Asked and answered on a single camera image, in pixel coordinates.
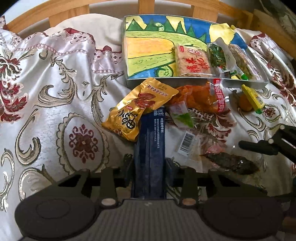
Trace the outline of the dark blue snack packet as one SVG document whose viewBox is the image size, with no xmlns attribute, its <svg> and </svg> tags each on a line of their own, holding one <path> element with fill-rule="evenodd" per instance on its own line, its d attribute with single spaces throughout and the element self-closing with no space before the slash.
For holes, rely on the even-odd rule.
<svg viewBox="0 0 296 241">
<path fill-rule="evenodd" d="M 133 198 L 165 198 L 165 116 L 163 106 L 141 116 L 134 150 Z"/>
</svg>

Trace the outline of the yellow green snack box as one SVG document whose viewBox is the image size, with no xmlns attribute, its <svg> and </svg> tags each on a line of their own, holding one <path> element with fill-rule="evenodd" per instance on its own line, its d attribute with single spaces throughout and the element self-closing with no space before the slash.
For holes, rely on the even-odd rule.
<svg viewBox="0 0 296 241">
<path fill-rule="evenodd" d="M 253 88 L 250 88 L 250 87 L 246 86 L 245 84 L 241 85 L 241 89 L 242 89 L 243 93 L 246 95 L 247 100 L 252 105 L 255 112 L 257 114 L 262 114 L 265 103 L 259 97 L 257 92 Z"/>
</svg>

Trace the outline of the small orange fruit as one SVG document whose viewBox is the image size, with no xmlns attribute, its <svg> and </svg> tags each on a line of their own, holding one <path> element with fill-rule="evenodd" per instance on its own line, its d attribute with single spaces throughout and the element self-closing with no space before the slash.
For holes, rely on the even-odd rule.
<svg viewBox="0 0 296 241">
<path fill-rule="evenodd" d="M 253 110 L 252 105 L 247 99 L 247 96 L 244 93 L 241 93 L 238 99 L 238 106 L 245 112 L 250 112 Z"/>
</svg>

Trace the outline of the gold snack packet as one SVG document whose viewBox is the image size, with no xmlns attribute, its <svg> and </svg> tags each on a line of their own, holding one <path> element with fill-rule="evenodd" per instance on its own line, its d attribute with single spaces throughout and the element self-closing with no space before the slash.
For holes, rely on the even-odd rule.
<svg viewBox="0 0 296 241">
<path fill-rule="evenodd" d="M 134 142 L 139 134 L 139 122 L 142 115 L 160 108 L 178 92 L 170 85 L 149 77 L 112 109 L 102 126 Z"/>
</svg>

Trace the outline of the orange candy bag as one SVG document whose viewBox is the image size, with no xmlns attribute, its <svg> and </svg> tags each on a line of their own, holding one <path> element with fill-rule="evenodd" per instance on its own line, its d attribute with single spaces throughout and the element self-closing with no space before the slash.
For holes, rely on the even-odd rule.
<svg viewBox="0 0 296 241">
<path fill-rule="evenodd" d="M 184 102 L 187 108 L 205 113 L 224 113 L 229 109 L 229 97 L 220 78 L 214 78 L 204 85 L 180 86 L 177 90 L 178 94 L 171 98 L 168 105 Z"/>
</svg>

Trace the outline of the brown granola bar packet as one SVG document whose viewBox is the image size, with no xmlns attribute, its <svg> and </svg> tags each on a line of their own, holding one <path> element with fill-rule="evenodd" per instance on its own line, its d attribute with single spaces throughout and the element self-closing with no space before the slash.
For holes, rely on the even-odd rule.
<svg viewBox="0 0 296 241">
<path fill-rule="evenodd" d="M 236 44 L 229 44 L 228 48 L 236 60 L 236 65 L 243 71 L 247 79 L 259 81 L 261 76 L 247 54 Z"/>
</svg>

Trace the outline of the green white snack packet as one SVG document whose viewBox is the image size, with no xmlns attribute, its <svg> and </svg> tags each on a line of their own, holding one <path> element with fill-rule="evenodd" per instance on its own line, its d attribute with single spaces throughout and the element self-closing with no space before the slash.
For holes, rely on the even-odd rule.
<svg viewBox="0 0 296 241">
<path fill-rule="evenodd" d="M 249 80 L 247 75 L 238 67 L 228 45 L 219 37 L 207 44 L 209 61 L 216 75 L 220 78 L 232 79 L 233 76 L 241 80 Z"/>
</svg>

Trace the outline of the rice cracker packet red print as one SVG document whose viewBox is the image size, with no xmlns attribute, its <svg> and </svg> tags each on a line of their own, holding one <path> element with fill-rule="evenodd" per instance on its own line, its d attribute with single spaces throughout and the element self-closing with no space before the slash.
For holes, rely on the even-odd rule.
<svg viewBox="0 0 296 241">
<path fill-rule="evenodd" d="M 213 77 L 207 52 L 199 47 L 175 45 L 176 74 L 179 77 Z"/>
</svg>

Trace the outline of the clear packet dark dried snack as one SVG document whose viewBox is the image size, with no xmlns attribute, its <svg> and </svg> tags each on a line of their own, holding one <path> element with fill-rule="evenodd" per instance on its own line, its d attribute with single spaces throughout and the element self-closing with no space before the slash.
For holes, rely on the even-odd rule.
<svg viewBox="0 0 296 241">
<path fill-rule="evenodd" d="M 186 131 L 177 152 L 192 161 L 208 160 L 214 168 L 231 171 L 238 175 L 253 175 L 259 171 L 251 158 L 234 154 L 221 141 L 206 134 L 194 134 Z"/>
</svg>

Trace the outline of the white floral bedspread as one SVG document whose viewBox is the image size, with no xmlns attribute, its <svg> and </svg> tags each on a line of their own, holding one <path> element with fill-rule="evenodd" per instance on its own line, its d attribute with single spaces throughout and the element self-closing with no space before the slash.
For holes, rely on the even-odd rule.
<svg viewBox="0 0 296 241">
<path fill-rule="evenodd" d="M 1 240 L 20 240 L 26 197 L 75 170 L 120 164 L 132 144 L 101 123 L 128 93 L 121 51 L 66 28 L 25 39 L 1 30 Z"/>
</svg>

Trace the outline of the grey tray with dinosaur drawing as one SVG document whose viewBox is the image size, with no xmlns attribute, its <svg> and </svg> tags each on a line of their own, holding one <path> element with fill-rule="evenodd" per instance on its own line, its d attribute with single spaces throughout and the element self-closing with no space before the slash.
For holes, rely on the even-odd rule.
<svg viewBox="0 0 296 241">
<path fill-rule="evenodd" d="M 268 84 L 252 50 L 227 24 L 184 16 L 126 16 L 122 51 L 129 88 L 149 77 L 174 87 L 215 78 L 225 87 L 262 89 Z"/>
</svg>

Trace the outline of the pile of clothes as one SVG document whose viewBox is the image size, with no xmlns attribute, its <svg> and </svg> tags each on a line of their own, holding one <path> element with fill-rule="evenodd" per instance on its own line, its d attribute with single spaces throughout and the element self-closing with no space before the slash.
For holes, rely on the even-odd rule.
<svg viewBox="0 0 296 241">
<path fill-rule="evenodd" d="M 277 19 L 281 27 L 295 40 L 295 13 L 277 0 L 260 1 L 264 11 Z"/>
</svg>

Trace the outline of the cream pillow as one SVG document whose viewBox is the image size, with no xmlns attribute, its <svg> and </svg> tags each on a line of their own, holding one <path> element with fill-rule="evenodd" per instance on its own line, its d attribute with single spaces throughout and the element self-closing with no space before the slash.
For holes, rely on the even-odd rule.
<svg viewBox="0 0 296 241">
<path fill-rule="evenodd" d="M 118 18 L 102 14 L 79 15 L 60 22 L 55 27 L 45 30 L 44 33 L 51 35 L 66 28 L 92 35 L 96 49 L 101 50 L 109 46 L 114 52 L 121 51 L 122 20 Z"/>
</svg>

